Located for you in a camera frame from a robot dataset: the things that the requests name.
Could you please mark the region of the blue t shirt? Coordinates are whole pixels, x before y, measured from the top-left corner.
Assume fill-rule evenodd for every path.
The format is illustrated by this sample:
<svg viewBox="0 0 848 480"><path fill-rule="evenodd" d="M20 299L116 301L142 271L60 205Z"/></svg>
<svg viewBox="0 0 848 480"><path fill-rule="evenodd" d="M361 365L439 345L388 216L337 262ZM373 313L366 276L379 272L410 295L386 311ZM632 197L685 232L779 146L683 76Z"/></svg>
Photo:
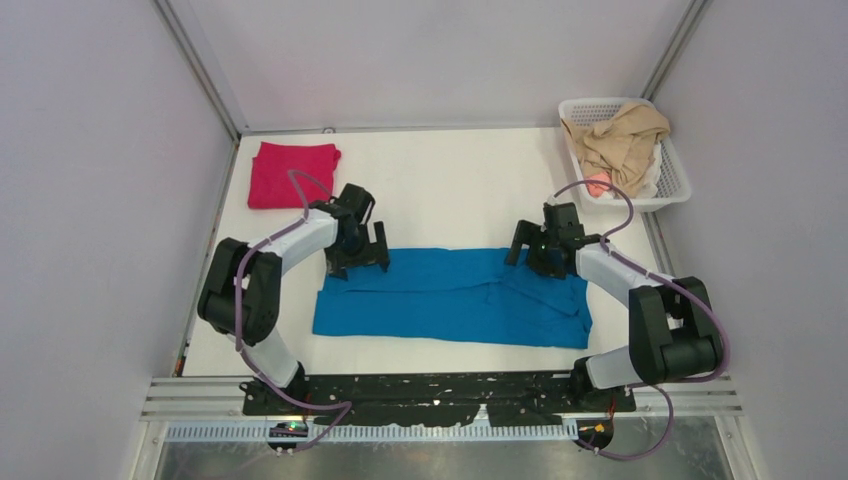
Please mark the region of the blue t shirt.
<svg viewBox="0 0 848 480"><path fill-rule="evenodd" d="M593 326L586 281L541 276L522 250L404 248L390 266L329 276L317 294L316 335L424 338L585 349Z"/></svg>

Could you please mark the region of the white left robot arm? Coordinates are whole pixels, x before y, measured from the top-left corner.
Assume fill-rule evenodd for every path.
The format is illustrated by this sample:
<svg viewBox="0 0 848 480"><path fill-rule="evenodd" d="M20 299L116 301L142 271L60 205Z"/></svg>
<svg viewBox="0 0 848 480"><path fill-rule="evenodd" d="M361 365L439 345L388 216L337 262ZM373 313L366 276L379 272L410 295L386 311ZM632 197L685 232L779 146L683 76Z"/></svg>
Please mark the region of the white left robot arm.
<svg viewBox="0 0 848 480"><path fill-rule="evenodd" d="M347 184L339 195L308 204L299 218L262 239L225 238L214 250L198 316L233 341L257 379L269 386L270 403L284 414L305 405L308 386L302 363L276 329L283 276L317 252L325 255L327 274L343 281L354 268L388 270L384 225L370 221L375 204L370 192Z"/></svg>

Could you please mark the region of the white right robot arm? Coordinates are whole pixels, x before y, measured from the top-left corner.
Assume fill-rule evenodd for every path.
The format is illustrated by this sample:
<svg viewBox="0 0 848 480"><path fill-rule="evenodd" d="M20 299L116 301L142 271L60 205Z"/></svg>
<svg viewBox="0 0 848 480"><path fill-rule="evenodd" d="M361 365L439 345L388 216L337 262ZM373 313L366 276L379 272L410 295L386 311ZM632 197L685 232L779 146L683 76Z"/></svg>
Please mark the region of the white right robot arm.
<svg viewBox="0 0 848 480"><path fill-rule="evenodd" d="M589 234L572 203L543 206L542 223L520 220L505 258L550 279L580 278L601 287L628 310L624 347L577 360L569 393L596 410L612 389L702 383L726 368L725 335L695 277L654 273L618 252L609 238Z"/></svg>

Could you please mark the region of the pink garment in basket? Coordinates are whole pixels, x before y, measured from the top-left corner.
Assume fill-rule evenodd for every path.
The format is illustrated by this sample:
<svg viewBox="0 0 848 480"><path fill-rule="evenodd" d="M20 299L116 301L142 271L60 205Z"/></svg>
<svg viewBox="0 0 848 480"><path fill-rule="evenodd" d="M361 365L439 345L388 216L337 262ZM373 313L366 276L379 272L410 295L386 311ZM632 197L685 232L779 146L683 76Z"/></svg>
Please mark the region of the pink garment in basket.
<svg viewBox="0 0 848 480"><path fill-rule="evenodd" d="M611 176L608 172L600 172L586 179L588 194L594 199L612 200L616 198Z"/></svg>

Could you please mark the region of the folded red t shirt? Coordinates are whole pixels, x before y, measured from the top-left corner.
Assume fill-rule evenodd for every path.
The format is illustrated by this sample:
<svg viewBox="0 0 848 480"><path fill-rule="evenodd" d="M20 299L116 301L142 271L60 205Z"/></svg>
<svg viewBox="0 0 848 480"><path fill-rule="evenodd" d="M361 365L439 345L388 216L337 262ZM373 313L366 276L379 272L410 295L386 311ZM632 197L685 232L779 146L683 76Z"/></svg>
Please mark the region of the folded red t shirt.
<svg viewBox="0 0 848 480"><path fill-rule="evenodd" d="M293 209L329 200L342 153L335 144L260 144L252 160L247 205L254 210Z"/></svg>

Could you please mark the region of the beige t shirt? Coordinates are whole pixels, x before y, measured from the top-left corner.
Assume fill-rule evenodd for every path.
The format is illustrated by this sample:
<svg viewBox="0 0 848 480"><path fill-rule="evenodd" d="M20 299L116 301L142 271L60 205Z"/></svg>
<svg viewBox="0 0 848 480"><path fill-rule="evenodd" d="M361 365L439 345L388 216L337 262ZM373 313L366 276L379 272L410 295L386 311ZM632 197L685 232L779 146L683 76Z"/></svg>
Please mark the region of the beige t shirt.
<svg viewBox="0 0 848 480"><path fill-rule="evenodd" d="M609 119L581 126L563 122L584 178L608 172L615 199L620 192L632 199L643 185L652 163L653 147L670 134L669 120L653 106L627 102Z"/></svg>

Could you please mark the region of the white garment in basket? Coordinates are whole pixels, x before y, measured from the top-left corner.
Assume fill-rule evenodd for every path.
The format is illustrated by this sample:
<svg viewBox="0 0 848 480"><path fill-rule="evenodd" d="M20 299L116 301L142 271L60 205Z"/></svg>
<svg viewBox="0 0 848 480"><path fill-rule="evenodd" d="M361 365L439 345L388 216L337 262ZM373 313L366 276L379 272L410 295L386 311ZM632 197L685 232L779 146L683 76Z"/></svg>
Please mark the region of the white garment in basket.
<svg viewBox="0 0 848 480"><path fill-rule="evenodd" d="M643 185L637 195L638 199L650 199L657 196L662 173L662 163L662 144L657 142L653 147L652 163L645 172Z"/></svg>

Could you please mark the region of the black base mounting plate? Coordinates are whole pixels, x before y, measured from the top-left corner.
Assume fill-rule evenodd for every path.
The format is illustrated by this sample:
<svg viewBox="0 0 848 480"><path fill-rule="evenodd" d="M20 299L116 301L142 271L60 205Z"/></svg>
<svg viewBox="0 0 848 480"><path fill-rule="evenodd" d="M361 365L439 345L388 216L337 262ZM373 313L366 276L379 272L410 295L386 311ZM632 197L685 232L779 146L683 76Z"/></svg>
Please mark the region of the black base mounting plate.
<svg viewBox="0 0 848 480"><path fill-rule="evenodd" d="M632 396L623 388L577 393L570 373L562 371L465 372L418 374L309 375L295 379L286 393L289 403L258 379L239 385L247 416L312 417L327 426L333 406L348 401L344 425L411 427L466 426L486 413L505 426L553 425L565 414L631 413Z"/></svg>

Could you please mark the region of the aluminium frame rail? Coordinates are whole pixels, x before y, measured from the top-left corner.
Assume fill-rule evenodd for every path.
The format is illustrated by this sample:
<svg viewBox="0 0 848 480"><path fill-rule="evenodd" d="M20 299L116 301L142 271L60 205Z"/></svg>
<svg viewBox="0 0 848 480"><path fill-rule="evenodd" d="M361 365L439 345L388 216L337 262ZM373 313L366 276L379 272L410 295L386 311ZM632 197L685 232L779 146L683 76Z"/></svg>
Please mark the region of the aluminium frame rail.
<svg viewBox="0 0 848 480"><path fill-rule="evenodd" d="M166 0L153 0L151 4L161 17L166 30L175 41L178 52L183 57L189 71L198 83L202 94L210 104L230 141L237 144L241 138L241 134L236 126L236 122L232 119L232 116L224 105L221 94L215 87L213 79L203 64L199 52L193 45L189 32L179 17L174 3Z"/></svg>

